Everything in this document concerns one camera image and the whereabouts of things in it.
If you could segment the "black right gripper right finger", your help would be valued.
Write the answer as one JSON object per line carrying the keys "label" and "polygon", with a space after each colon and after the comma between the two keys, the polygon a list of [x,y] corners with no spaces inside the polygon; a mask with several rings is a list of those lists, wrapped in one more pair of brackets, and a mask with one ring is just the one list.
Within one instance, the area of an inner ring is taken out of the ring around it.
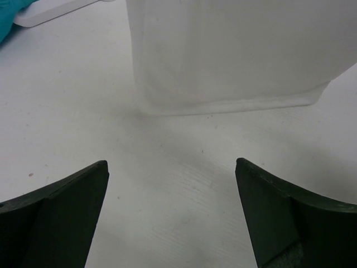
{"label": "black right gripper right finger", "polygon": [[235,176],[258,267],[356,267],[356,205],[238,158]]}

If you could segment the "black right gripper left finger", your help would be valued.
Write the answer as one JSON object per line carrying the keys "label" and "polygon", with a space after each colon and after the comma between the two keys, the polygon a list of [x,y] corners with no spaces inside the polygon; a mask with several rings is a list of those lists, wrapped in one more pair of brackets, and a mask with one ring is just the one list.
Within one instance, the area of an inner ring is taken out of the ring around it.
{"label": "black right gripper left finger", "polygon": [[1,202],[1,267],[84,267],[108,181],[100,160]]}

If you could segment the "teal t shirt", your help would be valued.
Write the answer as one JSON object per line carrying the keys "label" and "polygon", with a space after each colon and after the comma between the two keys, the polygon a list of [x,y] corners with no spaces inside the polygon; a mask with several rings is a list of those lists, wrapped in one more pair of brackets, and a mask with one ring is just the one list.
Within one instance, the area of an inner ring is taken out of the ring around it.
{"label": "teal t shirt", "polygon": [[0,39],[1,42],[9,34],[16,15],[36,0],[0,0]]}

